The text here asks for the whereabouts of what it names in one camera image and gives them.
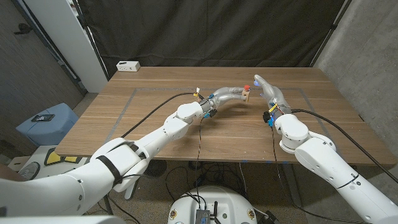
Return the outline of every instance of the blue connector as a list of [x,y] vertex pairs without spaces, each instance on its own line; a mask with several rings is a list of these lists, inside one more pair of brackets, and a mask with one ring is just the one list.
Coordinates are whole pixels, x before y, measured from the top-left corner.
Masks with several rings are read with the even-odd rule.
[[273,127],[273,125],[274,125],[274,114],[273,113],[271,114],[271,119],[269,119],[267,122],[270,127]]

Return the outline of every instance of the white power strip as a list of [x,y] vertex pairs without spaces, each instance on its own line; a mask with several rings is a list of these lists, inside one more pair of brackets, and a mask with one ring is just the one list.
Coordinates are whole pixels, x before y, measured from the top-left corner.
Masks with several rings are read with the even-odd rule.
[[137,61],[120,61],[116,65],[118,71],[121,72],[136,72],[141,67]]

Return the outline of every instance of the wooden table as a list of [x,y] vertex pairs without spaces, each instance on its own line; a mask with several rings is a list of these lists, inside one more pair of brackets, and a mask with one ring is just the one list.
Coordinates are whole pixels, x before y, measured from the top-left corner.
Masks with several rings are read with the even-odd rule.
[[[171,96],[195,91],[196,87],[201,88],[203,96],[208,96],[224,86],[252,86],[255,74],[279,87],[291,108],[312,110],[325,116],[341,126],[381,164],[396,164],[396,158],[384,143],[317,68],[141,67],[138,72],[116,72],[55,151],[63,156],[91,156],[105,142],[120,137]],[[203,120],[200,160],[274,162],[271,129],[262,120],[267,106],[259,96],[261,92],[252,86],[248,103],[238,100],[227,102],[215,117]],[[179,105],[195,100],[192,95],[173,99],[126,139],[143,137],[160,127]],[[348,163],[372,164],[333,126],[309,114],[296,115],[311,131],[331,138]],[[155,158],[196,160],[198,126],[199,120],[196,120],[183,138],[168,144]],[[279,141],[280,136],[276,134],[278,161],[296,163],[294,155],[279,147]]]

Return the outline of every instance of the black strap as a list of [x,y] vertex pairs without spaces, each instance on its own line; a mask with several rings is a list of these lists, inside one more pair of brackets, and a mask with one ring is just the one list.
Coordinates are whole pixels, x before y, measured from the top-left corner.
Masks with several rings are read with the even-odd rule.
[[116,184],[120,184],[123,180],[122,176],[120,175],[118,169],[113,165],[113,163],[104,155],[98,156],[97,159],[99,159],[101,162],[103,162],[106,167],[111,171],[111,173],[114,176],[114,182],[113,182],[113,187]]

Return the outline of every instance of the black cable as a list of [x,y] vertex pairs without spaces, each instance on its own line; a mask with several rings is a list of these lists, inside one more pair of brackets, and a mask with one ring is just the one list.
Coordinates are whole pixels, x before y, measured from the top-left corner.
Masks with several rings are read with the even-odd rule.
[[205,202],[205,210],[206,210],[207,209],[207,203],[206,203],[206,200],[202,196],[193,195],[193,194],[190,193],[190,194],[187,194],[187,195],[182,195],[180,198],[191,197],[192,199],[194,199],[194,200],[196,200],[198,202],[198,200],[195,198],[195,196],[200,197]]
[[338,218],[324,217],[324,216],[321,216],[321,215],[314,214],[314,213],[312,213],[312,212],[308,212],[308,211],[306,211],[304,208],[299,207],[298,205],[296,205],[296,204],[294,203],[293,199],[292,199],[291,197],[289,197],[288,194],[286,193],[285,186],[284,186],[283,183],[282,183],[282,178],[280,177],[280,172],[279,172],[278,160],[276,159],[276,153],[275,153],[275,137],[274,137],[274,129],[273,129],[272,127],[271,127],[271,131],[272,131],[272,147],[273,147],[273,149],[274,149],[275,164],[276,164],[276,169],[277,169],[277,171],[278,171],[279,183],[280,183],[280,186],[282,187],[282,191],[283,191],[285,197],[286,197],[286,198],[288,199],[288,201],[293,205],[293,207],[295,207],[295,208],[297,208],[297,209],[299,209],[299,210],[301,210],[301,211],[303,211],[303,212],[305,212],[305,213],[307,213],[307,214],[309,214],[309,215],[312,215],[312,216],[314,216],[314,217],[323,218],[323,219],[326,219],[326,220],[332,220],[332,221],[337,221],[337,222],[346,222],[346,223],[369,224],[369,223],[366,223],[366,222],[358,222],[358,221],[351,221],[351,220],[341,220],[341,219],[338,219]]
[[105,195],[103,199],[104,199],[106,211],[108,212],[108,214],[113,215],[111,204],[109,203],[109,200],[108,200],[108,196]]
[[302,109],[292,109],[292,113],[298,113],[298,112],[304,112],[304,113],[308,113],[310,115],[314,115],[317,118],[320,118],[324,121],[326,121],[327,123],[333,125],[335,128],[337,128],[341,133],[343,133],[352,143],[354,143],[354,145],[356,147],[358,147],[358,149],[360,149],[366,156],[369,157],[370,160],[372,160],[375,165],[377,165],[381,170],[383,170],[389,177],[391,177],[392,180],[394,180],[397,184],[398,184],[398,179],[397,177],[395,177],[394,175],[392,175],[386,168],[384,168],[375,158],[373,158],[372,155],[370,155],[361,145],[359,145],[349,134],[347,134],[341,127],[339,127],[337,124],[335,124],[334,122],[330,121],[329,119],[316,114],[312,111],[307,111],[307,110],[302,110]]
[[198,200],[199,200],[199,209],[200,209],[200,197],[199,197],[199,189],[198,189],[198,162],[199,162],[199,154],[200,154],[200,144],[201,144],[201,122],[203,121],[202,117],[200,120],[200,124],[199,124],[199,150],[198,150],[198,157],[197,157],[197,165],[195,166],[195,178],[196,178],[196,186],[197,186],[197,195],[198,195]]
[[[204,174],[205,180],[207,180],[207,181],[209,181],[211,183],[217,183],[217,184],[223,185],[223,186],[225,186],[225,187],[227,187],[229,189],[233,189],[233,190],[239,192],[243,197],[247,198],[247,195],[246,195],[246,193],[244,191],[244,188],[243,188],[243,181],[240,178],[240,176],[237,174],[237,172],[234,172],[232,170],[232,168],[230,168],[230,166],[226,166],[226,165],[223,164],[222,167],[223,167],[223,169],[221,169],[221,166],[220,166],[220,164],[218,162],[204,163],[203,166],[202,166],[202,174]],[[213,174],[213,179],[209,179],[208,178],[208,174],[209,173],[214,173]],[[232,187],[232,186],[230,186],[230,185],[228,185],[228,184],[226,184],[224,182],[225,174],[232,174],[233,177],[236,178],[236,183],[238,185],[238,188],[234,188],[234,187]]]
[[167,185],[167,178],[169,177],[169,175],[170,175],[173,171],[175,171],[175,170],[178,169],[178,168],[181,168],[181,169],[184,169],[184,170],[185,170],[185,172],[186,172],[186,174],[187,174],[187,185],[188,185],[188,188],[190,188],[190,186],[189,186],[189,181],[188,181],[188,170],[187,170],[187,168],[182,167],[182,166],[179,166],[179,167],[176,167],[176,168],[170,170],[169,173],[167,173],[167,175],[166,175],[166,180],[165,180],[165,181],[166,181],[166,189],[167,189],[169,195],[171,196],[171,198],[173,199],[173,202],[175,202],[175,199],[174,199],[174,197],[173,197],[173,195],[172,195],[172,193],[171,193],[171,191],[170,191],[170,189],[169,189],[169,186]]
[[155,113],[155,111],[157,111],[160,107],[162,107],[163,105],[165,105],[167,102],[169,102],[170,100],[178,97],[178,96],[182,96],[182,95],[192,95],[194,93],[179,93],[177,95],[174,95],[172,97],[170,97],[168,100],[166,100],[165,102],[163,102],[162,104],[160,104],[159,106],[157,106],[154,110],[152,110],[147,116],[145,116],[145,118],[143,118],[142,120],[140,120],[136,125],[134,125],[130,130],[128,130],[126,133],[124,133],[121,137],[124,138],[126,137],[128,134],[130,134],[130,132],[132,132],[132,130],[136,129],[142,122],[144,122],[150,115],[152,115],[153,113]]
[[120,211],[122,211],[123,213],[125,213],[126,215],[130,216],[137,224],[140,224],[140,222],[134,217],[132,216],[130,213],[126,212],[123,208],[121,208],[111,197],[109,197],[110,201],[114,203],[114,205],[120,209]]

